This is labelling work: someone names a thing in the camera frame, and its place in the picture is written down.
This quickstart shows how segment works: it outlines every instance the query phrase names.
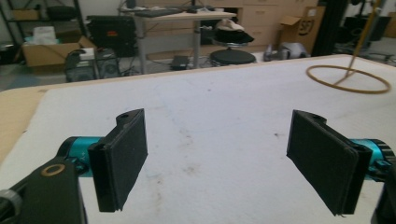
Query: desk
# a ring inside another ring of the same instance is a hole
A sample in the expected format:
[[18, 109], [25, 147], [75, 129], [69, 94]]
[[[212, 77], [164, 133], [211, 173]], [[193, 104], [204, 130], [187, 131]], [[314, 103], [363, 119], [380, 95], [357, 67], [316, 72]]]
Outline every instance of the desk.
[[[396, 91], [339, 91], [304, 72], [349, 60], [338, 55], [0, 92], [0, 151], [14, 146], [0, 169], [0, 189], [53, 157], [65, 138], [102, 136], [118, 114], [145, 108], [148, 159], [123, 212], [99, 213], [92, 180], [80, 179], [91, 223], [368, 224], [381, 184], [365, 181], [355, 215], [333, 217], [286, 157], [292, 109], [321, 115], [346, 137], [378, 138], [396, 148]], [[355, 64], [396, 85], [395, 67]]]
[[[146, 55], [155, 52], [179, 50], [186, 48], [194, 49], [193, 67], [198, 68], [198, 59], [201, 45], [201, 21], [230, 19], [234, 13], [201, 11], [198, 13], [179, 13], [156, 18], [144, 18], [134, 16], [136, 25], [137, 46], [139, 47], [139, 59], [141, 74], [147, 73]], [[170, 22], [170, 21], [194, 21], [193, 33], [187, 35], [166, 35], [147, 37], [145, 34], [145, 22]]]

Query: rolling chair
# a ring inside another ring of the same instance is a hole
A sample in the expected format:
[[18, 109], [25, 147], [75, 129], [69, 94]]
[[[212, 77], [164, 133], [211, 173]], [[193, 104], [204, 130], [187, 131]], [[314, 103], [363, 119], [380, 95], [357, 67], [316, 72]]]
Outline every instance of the rolling chair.
[[232, 21], [222, 21], [223, 24], [227, 24], [231, 29], [216, 31], [215, 36], [212, 38], [212, 43], [214, 45], [223, 46], [227, 49], [221, 49], [214, 51], [210, 54], [210, 62], [212, 66], [223, 66], [231, 64], [244, 64], [244, 63], [255, 63], [256, 57], [251, 53], [233, 49], [240, 48], [248, 45], [248, 42], [254, 40], [253, 37], [245, 33], [243, 28], [234, 24]]

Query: black stool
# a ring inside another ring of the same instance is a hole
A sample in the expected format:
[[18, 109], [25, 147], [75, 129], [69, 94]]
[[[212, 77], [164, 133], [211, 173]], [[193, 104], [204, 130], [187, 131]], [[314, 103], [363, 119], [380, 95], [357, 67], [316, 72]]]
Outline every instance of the black stool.
[[217, 50], [210, 54], [210, 61], [213, 66], [223, 66], [231, 64], [255, 63], [256, 57], [251, 53], [242, 50], [232, 49], [247, 46], [248, 43], [223, 43], [212, 39], [214, 45], [227, 47], [227, 49]]

